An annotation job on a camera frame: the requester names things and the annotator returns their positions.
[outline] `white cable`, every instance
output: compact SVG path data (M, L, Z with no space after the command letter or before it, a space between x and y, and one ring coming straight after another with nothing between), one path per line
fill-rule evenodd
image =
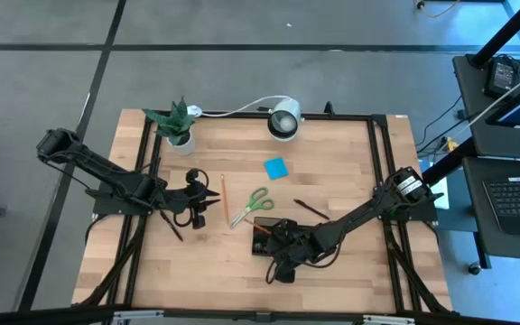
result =
M450 140L454 140L457 136L459 136L463 131L465 131L466 129L468 129L471 125L474 125L475 122L477 122L483 115L485 115L489 110L491 110L493 107L495 107L498 102L500 102L501 100L503 100L505 97L507 97L510 93L512 93L513 91L515 91L515 89L517 88L520 88L520 82L512 87L509 91L507 91L505 94L503 94L503 96L499 97L497 100L495 100L493 102L493 104L491 104L489 107L485 108L484 111L482 111L477 117L475 117L472 121L469 122L468 125L466 125L465 127L463 127L462 129L460 129L460 131L458 131L458 133L456 133L453 137L450 138ZM442 150L445 146L447 146L447 143L443 144L441 148L439 148L438 151Z
M241 108L239 108L239 109L237 109L235 111L232 111L232 112L227 112L227 113L222 113L222 114L206 114L206 113L202 113L202 115L207 116L207 117L224 117L224 116L229 116L229 115L232 115L232 114L237 113L239 111L245 110L245 109L251 107L254 104L258 104L259 102L261 102L263 100L270 99L270 98L289 98L289 99L293 99L292 97L285 96L285 95L267 96L267 97L262 97L260 99L257 99L257 100L253 101L250 104L246 104L243 107L241 107Z

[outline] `pencil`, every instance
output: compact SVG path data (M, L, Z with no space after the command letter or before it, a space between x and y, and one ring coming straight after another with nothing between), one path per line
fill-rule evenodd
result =
M258 230L260 230L260 231L262 231L262 232L265 232L265 233L268 234L268 235L272 235L272 233L270 232L270 230L266 229L265 227L262 227L262 226L260 226L260 225L257 225L257 224L255 224L254 222L252 222L252 221L250 221L250 220L248 220L248 219L246 219L246 218L244 219L244 221L247 222L247 223L249 223L250 225L252 225L252 227L254 227L254 228L256 228L256 229L258 229Z
M222 196L224 196L224 214L226 217L226 224L228 224L229 216L228 216L228 199L226 198L226 183L224 182L224 174L220 175L220 180L222 181Z

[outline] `white lamp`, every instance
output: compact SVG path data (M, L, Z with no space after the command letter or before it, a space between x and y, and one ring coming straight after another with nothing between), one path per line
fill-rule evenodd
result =
M281 100L268 113L268 130L274 139L282 142L292 140L298 132L298 124L304 120L300 104L290 97Z

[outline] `green scissors handle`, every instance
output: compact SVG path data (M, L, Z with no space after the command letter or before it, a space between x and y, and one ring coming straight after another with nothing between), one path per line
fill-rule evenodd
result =
M250 211L258 210L258 209L272 209L274 207L274 201L272 199L260 200L264 196L268 194L268 189L266 187L261 187L256 189L250 195L250 201L247 208L250 208Z

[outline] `white flower pot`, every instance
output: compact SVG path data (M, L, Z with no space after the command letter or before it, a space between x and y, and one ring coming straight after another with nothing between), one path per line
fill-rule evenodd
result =
M182 145L173 145L170 143L170 140L166 138L166 141L169 145L171 145L174 151L179 155L187 155L193 153L196 150L196 139L194 139L194 134L190 130L190 140L187 143Z

